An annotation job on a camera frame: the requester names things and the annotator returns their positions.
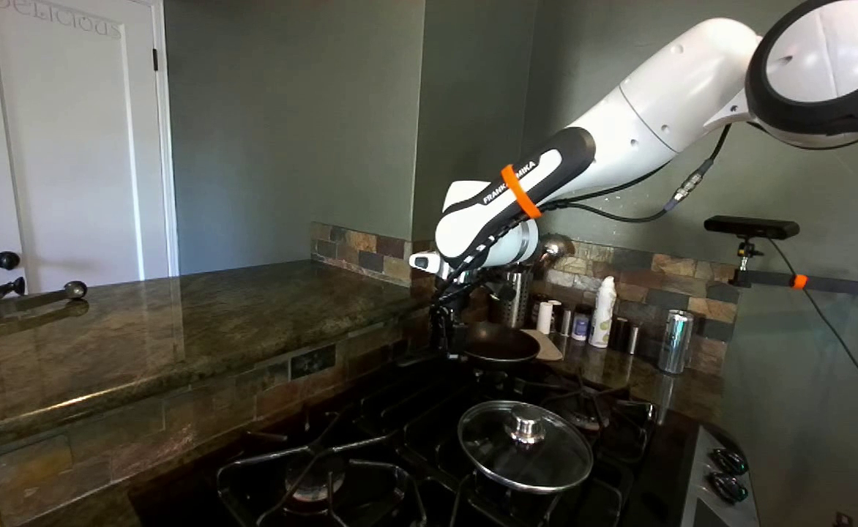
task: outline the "wall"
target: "wall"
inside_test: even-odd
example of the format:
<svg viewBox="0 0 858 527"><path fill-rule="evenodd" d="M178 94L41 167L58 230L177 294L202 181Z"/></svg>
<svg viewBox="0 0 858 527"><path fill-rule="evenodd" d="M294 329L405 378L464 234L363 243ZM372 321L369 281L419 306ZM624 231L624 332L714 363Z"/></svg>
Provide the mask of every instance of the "wall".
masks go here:
<svg viewBox="0 0 858 527"><path fill-rule="evenodd" d="M432 234L452 180L520 159L537 13L539 0L427 0L416 234Z"/></svg>
<svg viewBox="0 0 858 527"><path fill-rule="evenodd" d="M618 85L638 61L691 25L727 16L766 32L798 0L555 0L543 4L525 138L566 126ZM691 146L657 180L591 206L657 211L711 149ZM588 214L555 214L547 230L585 243L730 261L736 241L707 234L714 214L798 220L783 243L814 277L858 280L858 146L798 154L752 129L736 129L708 181L667 220L618 227ZM783 269L774 250L761 269ZM817 294L858 357L858 300ZM766 524L833 524L836 509L858 523L858 376L799 294L744 290L727 360L720 423L752 457Z"/></svg>
<svg viewBox="0 0 858 527"><path fill-rule="evenodd" d="M424 0L168 0L183 272L411 234Z"/></svg>

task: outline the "pot lid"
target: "pot lid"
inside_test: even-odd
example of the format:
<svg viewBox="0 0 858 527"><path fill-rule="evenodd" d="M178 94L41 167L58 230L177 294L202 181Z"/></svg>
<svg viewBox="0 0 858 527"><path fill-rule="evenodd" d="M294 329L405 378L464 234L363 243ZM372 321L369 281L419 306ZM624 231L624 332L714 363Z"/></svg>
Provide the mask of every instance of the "pot lid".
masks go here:
<svg viewBox="0 0 858 527"><path fill-rule="evenodd" d="M591 445L558 414L525 403L483 403L460 417L457 439L489 479L521 492L562 492L591 474Z"/></svg>

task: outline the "door handle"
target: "door handle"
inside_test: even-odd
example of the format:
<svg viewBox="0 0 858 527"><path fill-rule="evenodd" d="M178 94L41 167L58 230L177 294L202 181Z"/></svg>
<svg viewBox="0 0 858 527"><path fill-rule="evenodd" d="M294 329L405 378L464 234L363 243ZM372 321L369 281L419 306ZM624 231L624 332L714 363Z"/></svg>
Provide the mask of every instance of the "door handle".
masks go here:
<svg viewBox="0 0 858 527"><path fill-rule="evenodd" d="M0 253L0 269L19 269L20 256L19 253Z"/></svg>

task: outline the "dark marble countertop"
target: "dark marble countertop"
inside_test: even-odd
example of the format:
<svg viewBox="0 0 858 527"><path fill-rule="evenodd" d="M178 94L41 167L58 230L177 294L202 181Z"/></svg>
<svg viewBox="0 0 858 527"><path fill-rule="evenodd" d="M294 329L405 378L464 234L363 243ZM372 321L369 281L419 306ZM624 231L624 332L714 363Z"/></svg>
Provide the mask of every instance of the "dark marble countertop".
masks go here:
<svg viewBox="0 0 858 527"><path fill-rule="evenodd" d="M0 309L0 443L402 316L411 290L322 265L95 287Z"/></svg>
<svg viewBox="0 0 858 527"><path fill-rule="evenodd" d="M558 347L566 356L555 363L558 370L566 370L607 391L626 388L637 398L650 403L660 411L678 411L704 423L711 423L720 411L725 378L698 373L666 376L645 357L588 348L571 341L559 341Z"/></svg>

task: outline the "tile backsplash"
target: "tile backsplash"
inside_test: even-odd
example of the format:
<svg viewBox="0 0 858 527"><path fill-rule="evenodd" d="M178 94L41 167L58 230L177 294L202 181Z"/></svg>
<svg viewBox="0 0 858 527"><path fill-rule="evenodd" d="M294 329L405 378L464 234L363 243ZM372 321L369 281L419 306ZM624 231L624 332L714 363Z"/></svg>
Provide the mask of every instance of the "tile backsplash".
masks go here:
<svg viewBox="0 0 858 527"><path fill-rule="evenodd" d="M732 265L711 265L678 256L657 256L618 247L575 243L575 259L558 261L537 297L566 306L594 306L603 277L618 281L618 316L643 329L638 356L654 357L672 309L698 316L689 370L720 376L738 323L738 287L730 285Z"/></svg>
<svg viewBox="0 0 858 527"><path fill-rule="evenodd" d="M328 266L351 269L375 281L411 287L411 241L354 231L347 227L315 224L312 259Z"/></svg>

